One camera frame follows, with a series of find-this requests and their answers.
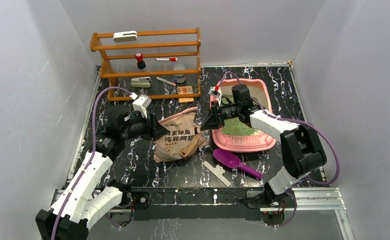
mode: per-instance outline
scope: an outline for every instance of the purple spoon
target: purple spoon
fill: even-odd
[[[218,148],[214,150],[213,155],[215,159],[217,159],[220,163],[226,165],[228,168],[238,168],[258,179],[262,179],[262,173],[244,165],[236,155],[229,151]]]

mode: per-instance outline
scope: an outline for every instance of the brown plastic bag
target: brown plastic bag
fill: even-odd
[[[200,127],[193,123],[195,119],[194,111],[197,109],[196,106],[191,107],[158,121],[170,130],[170,133],[154,142],[156,143],[154,160],[157,163],[191,156],[199,147],[207,144],[207,140],[200,132]]]

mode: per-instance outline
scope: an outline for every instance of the wooden rack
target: wooden rack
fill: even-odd
[[[109,85],[116,86],[117,78],[136,78],[145,76],[163,76],[178,74],[196,74],[197,92],[191,94],[168,94],[149,95],[151,99],[172,99],[172,98],[199,98],[201,96],[200,74],[201,63],[199,58],[199,47],[201,46],[201,36],[199,28],[182,30],[162,30],[162,31],[139,31],[137,41],[115,43],[114,33],[93,33],[90,41],[90,50],[99,51],[102,57],[100,76],[109,80]],[[108,50],[128,50],[140,48],[169,48],[169,47],[195,46],[196,51],[171,52],[171,53],[143,53],[143,60],[146,68],[138,69],[134,54],[129,55],[107,55]],[[158,62],[155,58],[177,57],[175,62]],[[175,64],[182,64],[185,70],[175,70]],[[126,96],[114,96],[114,90],[108,91],[109,101],[129,101]]]

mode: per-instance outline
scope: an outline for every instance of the gray floor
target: gray floor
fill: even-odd
[[[89,232],[88,240],[342,240],[335,211],[298,211],[278,230],[243,219],[160,219],[135,221],[118,231],[106,217]]]

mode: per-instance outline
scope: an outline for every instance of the white wall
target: white wall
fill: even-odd
[[[324,0],[61,0],[89,50],[93,32],[201,29],[201,65],[284,62]],[[90,52],[100,65],[99,52]]]
[[[0,239],[40,239],[65,183],[96,67],[59,0],[0,0]]]
[[[390,1],[326,1],[294,71],[309,121],[340,154],[356,239],[389,240]]]

